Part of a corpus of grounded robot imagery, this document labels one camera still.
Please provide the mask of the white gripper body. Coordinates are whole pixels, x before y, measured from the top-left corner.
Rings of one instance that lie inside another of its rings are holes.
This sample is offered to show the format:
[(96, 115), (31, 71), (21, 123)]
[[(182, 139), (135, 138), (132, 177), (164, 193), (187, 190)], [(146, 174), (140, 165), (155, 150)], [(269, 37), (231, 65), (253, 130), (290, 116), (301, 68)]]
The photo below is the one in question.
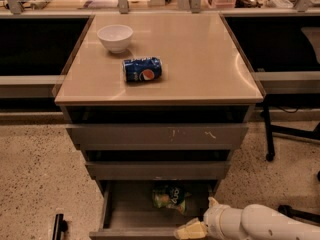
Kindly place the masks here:
[(208, 236), (216, 240), (240, 240), (242, 210), (220, 204), (213, 197), (208, 198), (208, 203), (208, 209), (203, 215)]

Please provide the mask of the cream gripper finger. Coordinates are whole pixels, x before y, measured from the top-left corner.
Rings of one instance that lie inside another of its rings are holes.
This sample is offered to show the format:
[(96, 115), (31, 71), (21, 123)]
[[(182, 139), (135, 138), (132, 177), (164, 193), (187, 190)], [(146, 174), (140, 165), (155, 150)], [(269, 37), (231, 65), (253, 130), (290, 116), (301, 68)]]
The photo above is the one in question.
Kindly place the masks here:
[(174, 231), (178, 240), (202, 239), (207, 236), (207, 227), (198, 218), (194, 218)]

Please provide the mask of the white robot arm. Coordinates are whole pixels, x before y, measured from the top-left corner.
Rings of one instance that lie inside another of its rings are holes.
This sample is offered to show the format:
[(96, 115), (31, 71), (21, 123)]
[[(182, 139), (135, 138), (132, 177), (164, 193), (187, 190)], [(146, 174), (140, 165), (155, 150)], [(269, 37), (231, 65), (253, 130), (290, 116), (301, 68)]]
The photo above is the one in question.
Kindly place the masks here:
[(174, 231), (178, 240), (320, 240), (320, 227), (294, 220), (264, 205), (243, 209), (208, 198), (203, 220), (194, 218)]

